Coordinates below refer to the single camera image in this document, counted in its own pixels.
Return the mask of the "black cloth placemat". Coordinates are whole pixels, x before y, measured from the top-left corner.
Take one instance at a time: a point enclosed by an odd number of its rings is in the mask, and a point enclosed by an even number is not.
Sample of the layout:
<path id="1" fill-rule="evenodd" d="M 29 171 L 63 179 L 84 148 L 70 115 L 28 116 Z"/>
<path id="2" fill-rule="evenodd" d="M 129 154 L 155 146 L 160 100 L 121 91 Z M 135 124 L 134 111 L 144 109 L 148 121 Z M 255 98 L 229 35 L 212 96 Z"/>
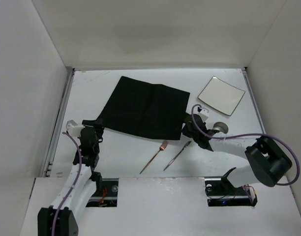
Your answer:
<path id="1" fill-rule="evenodd" d="M 154 140 L 179 140 L 190 93 L 122 76 L 99 118 L 106 128 Z"/>

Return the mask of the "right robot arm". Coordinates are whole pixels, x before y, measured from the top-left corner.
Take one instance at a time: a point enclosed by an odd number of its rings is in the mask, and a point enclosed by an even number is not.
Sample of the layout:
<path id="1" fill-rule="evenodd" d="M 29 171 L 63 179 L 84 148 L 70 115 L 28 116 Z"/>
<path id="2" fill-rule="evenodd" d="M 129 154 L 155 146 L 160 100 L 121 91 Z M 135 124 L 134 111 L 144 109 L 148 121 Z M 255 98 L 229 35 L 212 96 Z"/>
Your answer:
<path id="1" fill-rule="evenodd" d="M 233 187 L 261 183 L 267 187 L 278 185 L 293 163 L 273 138 L 230 139 L 221 135 L 221 128 L 207 129 L 197 114 L 187 115 L 182 134 L 192 138 L 202 149 L 227 153 L 248 161 L 242 168 L 233 167 L 222 176 Z"/>

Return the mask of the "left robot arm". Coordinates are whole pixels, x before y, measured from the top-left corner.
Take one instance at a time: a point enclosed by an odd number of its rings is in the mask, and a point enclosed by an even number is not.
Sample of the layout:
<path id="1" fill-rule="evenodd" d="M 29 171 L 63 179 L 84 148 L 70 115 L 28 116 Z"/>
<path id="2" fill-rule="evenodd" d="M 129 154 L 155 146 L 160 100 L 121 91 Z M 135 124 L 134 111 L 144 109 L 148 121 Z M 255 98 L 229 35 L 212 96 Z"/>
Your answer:
<path id="1" fill-rule="evenodd" d="M 40 209 L 37 216 L 39 236 L 77 236 L 78 221 L 96 192 L 102 177 L 95 172 L 99 161 L 99 144 L 103 141 L 104 123 L 96 120 L 83 120 L 77 124 L 69 120 L 66 135 L 76 146 L 76 153 L 68 179 L 62 190 L 49 207 Z"/>

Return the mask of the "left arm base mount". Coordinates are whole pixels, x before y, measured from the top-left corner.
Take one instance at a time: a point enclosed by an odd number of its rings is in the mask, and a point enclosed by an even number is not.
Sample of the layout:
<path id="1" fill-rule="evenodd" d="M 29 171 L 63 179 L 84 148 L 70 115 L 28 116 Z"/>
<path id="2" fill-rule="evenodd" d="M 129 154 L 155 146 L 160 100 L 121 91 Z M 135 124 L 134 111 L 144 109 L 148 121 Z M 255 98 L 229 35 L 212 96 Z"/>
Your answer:
<path id="1" fill-rule="evenodd" d="M 89 199 L 86 207 L 116 207 L 118 192 L 118 178 L 102 178 L 98 182 L 97 190 Z"/>

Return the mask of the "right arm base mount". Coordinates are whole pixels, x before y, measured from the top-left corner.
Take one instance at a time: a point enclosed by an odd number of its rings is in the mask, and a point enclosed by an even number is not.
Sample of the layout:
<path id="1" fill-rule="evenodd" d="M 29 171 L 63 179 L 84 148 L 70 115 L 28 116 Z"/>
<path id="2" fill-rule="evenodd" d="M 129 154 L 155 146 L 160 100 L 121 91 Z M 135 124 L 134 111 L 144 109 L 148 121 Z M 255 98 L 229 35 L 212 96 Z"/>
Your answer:
<path id="1" fill-rule="evenodd" d="M 209 207 L 255 207 L 258 203 L 253 186 L 234 187 L 228 180 L 230 169 L 222 176 L 205 178 L 205 194 Z"/>

